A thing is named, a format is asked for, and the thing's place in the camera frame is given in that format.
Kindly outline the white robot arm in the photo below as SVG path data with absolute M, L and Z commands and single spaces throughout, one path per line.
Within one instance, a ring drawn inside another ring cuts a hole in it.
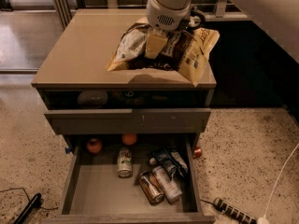
M 229 0 L 299 62 L 299 0 Z M 151 26 L 175 31 L 191 16 L 192 0 L 148 0 Z

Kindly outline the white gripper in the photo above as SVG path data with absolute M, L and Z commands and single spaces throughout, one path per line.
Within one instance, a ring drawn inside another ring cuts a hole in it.
M 167 43 L 167 32 L 196 29 L 205 21 L 205 15 L 192 0 L 148 0 L 145 57 L 155 59 Z

